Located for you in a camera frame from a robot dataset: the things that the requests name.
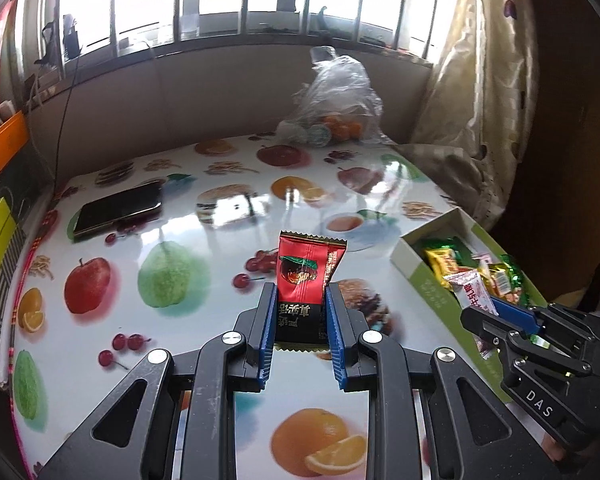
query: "patterned curtain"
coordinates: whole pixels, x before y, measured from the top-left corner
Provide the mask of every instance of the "patterned curtain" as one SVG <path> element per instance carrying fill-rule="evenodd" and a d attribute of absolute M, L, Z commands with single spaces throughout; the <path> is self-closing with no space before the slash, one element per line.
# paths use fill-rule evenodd
<path fill-rule="evenodd" d="M 457 0 L 410 144 L 398 150 L 489 229 L 525 153 L 537 84 L 531 0 Z"/>

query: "candy box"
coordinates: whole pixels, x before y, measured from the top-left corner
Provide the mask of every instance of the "candy box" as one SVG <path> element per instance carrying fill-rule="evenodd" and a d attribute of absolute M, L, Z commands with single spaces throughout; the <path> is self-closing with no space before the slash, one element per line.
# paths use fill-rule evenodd
<path fill-rule="evenodd" d="M 489 253 L 494 262 L 500 262 L 500 255 L 506 253 L 487 231 L 467 213 L 456 207 L 399 238 L 391 254 L 391 261 L 429 307 L 435 311 L 456 338 L 458 345 L 464 350 L 464 354 L 474 362 L 475 368 L 500 399 L 510 400 L 500 389 L 502 365 L 497 354 L 493 353 L 486 360 L 481 357 L 475 345 L 474 336 L 460 323 L 461 307 L 458 300 L 441 285 L 439 279 L 421 257 L 423 240 L 454 237 L 462 242 L 464 247 L 461 250 L 468 254 Z M 526 276 L 523 276 L 523 285 L 530 304 L 546 305 L 546 301 L 536 286 Z"/>

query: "yellow candy wrapper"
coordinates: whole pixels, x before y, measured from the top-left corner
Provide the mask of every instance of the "yellow candy wrapper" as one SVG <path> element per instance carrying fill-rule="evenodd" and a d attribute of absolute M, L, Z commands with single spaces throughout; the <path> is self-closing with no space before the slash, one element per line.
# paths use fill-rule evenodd
<path fill-rule="evenodd" d="M 459 272 L 456 252 L 452 248 L 425 249 L 424 252 L 438 283 L 448 290 L 452 290 L 449 282 L 445 280 L 445 276 Z"/>
<path fill-rule="evenodd" d="M 492 296 L 516 305 L 520 303 L 523 290 L 521 286 L 516 286 L 517 284 L 511 279 L 510 268 L 507 264 L 489 265 L 489 276 L 491 287 L 487 285 L 487 288 L 491 289 L 489 293 Z"/>

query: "apple print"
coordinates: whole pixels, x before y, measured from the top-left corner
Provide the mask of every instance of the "apple print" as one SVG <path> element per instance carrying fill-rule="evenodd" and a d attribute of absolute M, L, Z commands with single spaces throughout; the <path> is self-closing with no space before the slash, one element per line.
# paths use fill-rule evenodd
<path fill-rule="evenodd" d="M 256 156 L 259 160 L 270 166 L 285 168 L 299 164 L 302 160 L 302 153 L 293 146 L 286 144 L 276 144 L 275 146 L 263 146 Z"/>
<path fill-rule="evenodd" d="M 514 20 L 518 18 L 518 10 L 512 0 L 504 2 L 504 16 L 505 18 L 513 18 Z"/>
<path fill-rule="evenodd" d="M 368 170 L 367 168 L 350 168 L 343 170 L 339 168 L 338 180 L 349 189 L 368 195 L 376 184 L 382 182 L 384 173 L 382 171 Z"/>
<path fill-rule="evenodd" d="M 100 306 L 111 280 L 111 267 L 94 258 L 71 271 L 64 282 L 64 302 L 72 314 L 86 314 Z"/>

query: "wall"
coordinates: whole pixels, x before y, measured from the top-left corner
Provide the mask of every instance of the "wall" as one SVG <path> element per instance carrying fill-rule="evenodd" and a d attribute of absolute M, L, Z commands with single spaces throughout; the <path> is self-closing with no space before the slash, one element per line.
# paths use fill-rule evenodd
<path fill-rule="evenodd" d="M 293 110 L 292 95 L 314 78 L 309 49 L 245 45 L 184 52 L 74 87 L 61 138 L 59 182 L 203 139 L 274 130 Z M 430 69 L 403 59 L 348 54 L 365 65 L 384 101 L 382 128 L 395 140 L 404 139 Z M 51 168 L 67 95 L 49 100 L 29 118 Z"/>
<path fill-rule="evenodd" d="M 493 231 L 550 300 L 600 262 L 600 19 L 587 0 L 534 0 L 538 109 Z"/>

